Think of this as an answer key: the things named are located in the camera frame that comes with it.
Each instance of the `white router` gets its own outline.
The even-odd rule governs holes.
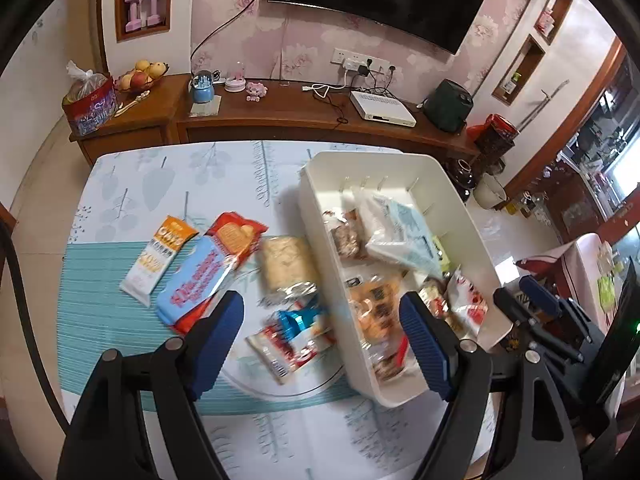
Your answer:
[[[365,92],[351,92],[350,99],[360,116],[367,121],[400,124],[410,128],[415,126],[414,116],[398,99]]]

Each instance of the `pink dumbbell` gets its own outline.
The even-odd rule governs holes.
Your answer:
[[[162,21],[158,14],[158,0],[151,0],[151,14],[146,19],[146,26],[153,27]]]
[[[126,32],[133,32],[142,28],[142,20],[138,17],[140,10],[141,0],[124,0],[126,4],[129,4],[129,22],[125,26]]]

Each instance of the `beige floor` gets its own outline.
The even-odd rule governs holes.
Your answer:
[[[12,213],[14,231],[34,333],[57,394],[56,313],[66,240],[82,188],[90,172],[68,125],[58,122],[23,183]],[[551,228],[533,218],[509,216],[468,204],[494,265],[558,245]],[[56,475],[63,433],[44,399],[20,330],[8,269],[0,288],[0,380],[14,433],[25,457],[44,480]]]

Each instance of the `fruit bowl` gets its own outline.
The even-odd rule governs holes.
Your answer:
[[[155,79],[149,81],[148,83],[144,83],[142,86],[137,86],[135,88],[128,88],[126,90],[123,90],[122,88],[120,88],[121,79],[126,75],[126,74],[123,74],[118,79],[116,79],[116,82],[115,82],[116,90],[118,92],[121,92],[121,93],[123,93],[125,95],[128,95],[128,96],[140,95],[145,90],[151,90],[151,88],[153,88],[153,86],[156,85],[158,83],[158,81],[160,81],[164,77],[164,74],[166,74],[168,72],[168,70],[169,70],[169,65],[168,65],[168,63],[165,63],[164,64],[164,72],[162,72],[161,75],[159,75]]]

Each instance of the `floral wallpaper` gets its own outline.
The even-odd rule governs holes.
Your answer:
[[[250,1],[193,0],[192,48]],[[387,59],[395,65],[389,89],[401,99],[420,102],[444,78],[474,92],[528,1],[485,0],[453,56],[427,41],[359,16],[256,0],[197,51],[192,69],[218,69],[224,75],[241,60],[249,78],[341,84],[342,68],[330,63],[334,48],[339,47]],[[386,84],[387,77],[377,75],[378,84]],[[359,77],[355,84],[372,86],[373,79]]]

